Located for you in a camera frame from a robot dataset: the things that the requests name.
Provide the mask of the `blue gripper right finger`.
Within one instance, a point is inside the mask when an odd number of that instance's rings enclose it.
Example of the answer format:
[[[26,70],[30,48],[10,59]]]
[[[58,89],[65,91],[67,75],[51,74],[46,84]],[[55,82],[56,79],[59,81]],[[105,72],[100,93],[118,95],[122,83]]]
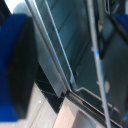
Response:
[[[112,22],[128,35],[128,14],[113,14]]]

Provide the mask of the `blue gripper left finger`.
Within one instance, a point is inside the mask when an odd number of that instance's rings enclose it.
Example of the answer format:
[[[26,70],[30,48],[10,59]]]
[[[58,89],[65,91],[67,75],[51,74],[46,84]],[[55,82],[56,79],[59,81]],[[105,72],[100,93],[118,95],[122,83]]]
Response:
[[[37,67],[32,18],[10,15],[0,27],[0,122],[26,117]]]

